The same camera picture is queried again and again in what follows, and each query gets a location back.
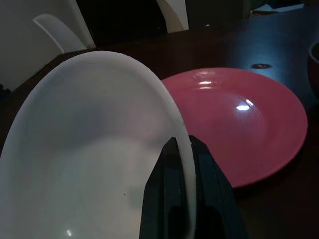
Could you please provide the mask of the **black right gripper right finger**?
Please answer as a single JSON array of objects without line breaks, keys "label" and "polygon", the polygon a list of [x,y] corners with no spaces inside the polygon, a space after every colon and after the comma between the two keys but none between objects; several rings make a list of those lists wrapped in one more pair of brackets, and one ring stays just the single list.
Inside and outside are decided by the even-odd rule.
[{"label": "black right gripper right finger", "polygon": [[208,147],[189,137],[196,172],[196,239],[247,239],[233,189]]}]

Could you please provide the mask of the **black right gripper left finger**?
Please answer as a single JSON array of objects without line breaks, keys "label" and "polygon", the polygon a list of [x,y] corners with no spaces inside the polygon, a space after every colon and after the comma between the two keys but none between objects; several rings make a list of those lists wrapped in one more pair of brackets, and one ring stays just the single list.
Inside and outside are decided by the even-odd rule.
[{"label": "black right gripper left finger", "polygon": [[163,146],[145,185],[139,238],[183,239],[188,224],[181,156],[172,137]]}]

